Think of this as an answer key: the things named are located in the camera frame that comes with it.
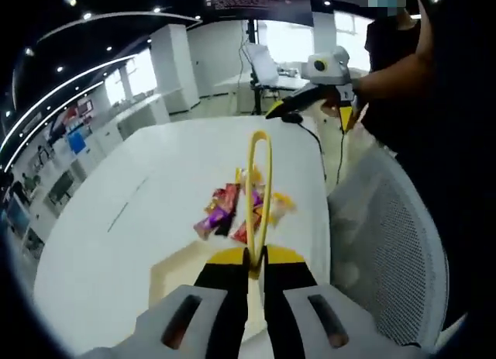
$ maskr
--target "office chair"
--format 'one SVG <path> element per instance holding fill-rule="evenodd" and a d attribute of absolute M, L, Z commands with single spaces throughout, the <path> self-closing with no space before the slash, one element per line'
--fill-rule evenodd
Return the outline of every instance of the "office chair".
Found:
<path fill-rule="evenodd" d="M 448 299 L 436 226 L 407 174 L 372 146 L 328 197 L 331 284 L 399 344 L 434 350 Z"/>
<path fill-rule="evenodd" d="M 74 179 L 71 177 L 71 174 L 68 172 L 63 173 L 50 190 L 49 197 L 52 203 L 61 204 L 62 198 L 64 196 L 67 196 L 67 198 L 70 200 L 71 194 L 69 194 L 69 190 L 71 189 L 73 183 Z"/>

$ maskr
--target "window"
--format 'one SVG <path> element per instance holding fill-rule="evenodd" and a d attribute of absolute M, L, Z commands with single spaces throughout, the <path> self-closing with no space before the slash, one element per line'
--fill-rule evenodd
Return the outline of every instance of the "window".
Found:
<path fill-rule="evenodd" d="M 267 27 L 267 34 L 260 35 L 260 43 L 268 46 L 275 62 L 306 62 L 313 54 L 312 27 L 265 20 L 259 22 L 260 30 L 263 25 Z"/>
<path fill-rule="evenodd" d="M 144 50 L 126 63 L 126 72 L 133 95 L 154 90 L 157 78 L 153 71 L 152 57 L 149 50 Z"/>
<path fill-rule="evenodd" d="M 107 91 L 108 101 L 111 105 L 126 99 L 119 70 L 113 71 L 105 79 L 105 90 Z"/>
<path fill-rule="evenodd" d="M 345 12 L 335 12 L 336 42 L 350 55 L 349 67 L 370 71 L 369 53 L 365 50 L 367 26 L 372 22 L 361 16 Z"/>

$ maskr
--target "computer screen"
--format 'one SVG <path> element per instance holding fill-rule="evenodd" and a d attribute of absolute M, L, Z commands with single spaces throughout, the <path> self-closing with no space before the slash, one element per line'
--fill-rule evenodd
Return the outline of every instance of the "computer screen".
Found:
<path fill-rule="evenodd" d="M 310 0 L 204 0 L 217 19 L 277 20 L 313 26 Z"/>
<path fill-rule="evenodd" d="M 267 86 L 277 84 L 279 73 L 277 72 L 277 64 L 270 55 L 269 48 L 265 45 L 247 43 L 244 50 L 253 65 L 258 81 Z"/>

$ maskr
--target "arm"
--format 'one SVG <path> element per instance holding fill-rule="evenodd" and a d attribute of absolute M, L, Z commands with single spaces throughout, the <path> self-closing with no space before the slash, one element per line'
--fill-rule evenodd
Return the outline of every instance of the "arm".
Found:
<path fill-rule="evenodd" d="M 418 94 L 429 86 L 432 73 L 432 31 L 429 17 L 420 0 L 422 15 L 417 50 L 382 71 L 359 78 L 353 84 L 365 101 Z"/>

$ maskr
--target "yellow wire loop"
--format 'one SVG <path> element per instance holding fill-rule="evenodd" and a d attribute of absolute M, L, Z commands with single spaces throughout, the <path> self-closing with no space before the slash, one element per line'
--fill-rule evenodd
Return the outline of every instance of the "yellow wire loop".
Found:
<path fill-rule="evenodd" d="M 259 245 L 255 249 L 255 231 L 253 230 L 253 160 L 255 157 L 255 146 L 259 140 L 265 140 L 267 143 L 267 162 L 266 162 L 266 185 L 265 195 L 263 196 L 262 220 L 260 223 Z M 253 277 L 257 278 L 260 272 L 260 259 L 262 249 L 265 244 L 265 235 L 270 211 L 270 195 L 272 191 L 272 143 L 270 137 L 263 131 L 258 130 L 251 137 L 250 151 L 248 153 L 248 175 L 246 176 L 246 239 L 248 251 L 250 253 L 250 270 Z"/>

